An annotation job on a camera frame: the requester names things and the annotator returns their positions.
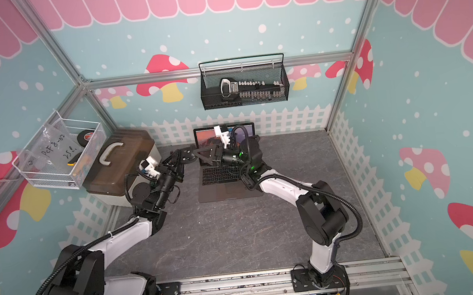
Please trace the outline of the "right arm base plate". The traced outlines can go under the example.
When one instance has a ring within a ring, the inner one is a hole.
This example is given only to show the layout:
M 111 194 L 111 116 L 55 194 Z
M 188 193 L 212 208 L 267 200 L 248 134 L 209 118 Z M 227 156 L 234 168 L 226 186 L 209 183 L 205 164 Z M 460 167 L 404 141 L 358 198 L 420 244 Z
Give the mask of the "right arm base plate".
M 307 292 L 312 290 L 343 289 L 350 286 L 346 268 L 335 264 L 324 274 L 315 268 L 299 268 L 290 272 L 294 292 Z

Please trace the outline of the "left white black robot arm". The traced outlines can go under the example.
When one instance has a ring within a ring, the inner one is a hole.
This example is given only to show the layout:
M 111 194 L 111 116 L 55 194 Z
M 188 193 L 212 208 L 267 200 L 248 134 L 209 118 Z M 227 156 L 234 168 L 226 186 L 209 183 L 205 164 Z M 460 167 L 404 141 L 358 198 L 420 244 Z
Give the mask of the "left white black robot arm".
M 35 295 L 162 295 L 156 278 L 142 272 L 112 277 L 105 270 L 120 255 L 155 235 L 164 226 L 165 204 L 177 183 L 184 178 L 184 167 L 196 160 L 192 146 L 175 150 L 156 165 L 151 183 L 129 197 L 133 213 L 123 226 L 83 245 L 65 247 L 53 272 Z

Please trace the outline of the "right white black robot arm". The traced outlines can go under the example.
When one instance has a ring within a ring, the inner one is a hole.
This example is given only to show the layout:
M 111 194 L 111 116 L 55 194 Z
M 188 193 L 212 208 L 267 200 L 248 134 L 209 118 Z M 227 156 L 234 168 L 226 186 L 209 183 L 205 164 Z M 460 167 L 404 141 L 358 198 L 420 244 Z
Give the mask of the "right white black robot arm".
M 277 196 L 296 207 L 302 225 L 312 240 L 306 267 L 294 271 L 300 283 L 311 289 L 348 286 L 344 267 L 336 253 L 344 241 L 356 238 L 363 229 L 359 211 L 337 196 L 324 181 L 306 183 L 278 173 L 263 160 L 260 137 L 253 123 L 215 126 L 194 130 L 194 155 L 201 164 L 199 200 Z

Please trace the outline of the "grey laptop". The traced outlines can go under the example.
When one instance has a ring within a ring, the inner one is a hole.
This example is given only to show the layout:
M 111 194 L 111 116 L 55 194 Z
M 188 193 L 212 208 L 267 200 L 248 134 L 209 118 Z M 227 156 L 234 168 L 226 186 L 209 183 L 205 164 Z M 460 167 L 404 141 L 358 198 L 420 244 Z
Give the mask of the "grey laptop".
M 222 139 L 215 135 L 214 127 L 194 129 L 194 141 L 197 148 L 208 147 L 222 143 Z M 250 191 L 244 186 L 239 177 L 239 167 L 211 166 L 200 159 L 200 185 L 198 202 L 211 203 L 217 201 L 247 199 L 259 197 L 263 193 L 258 190 Z

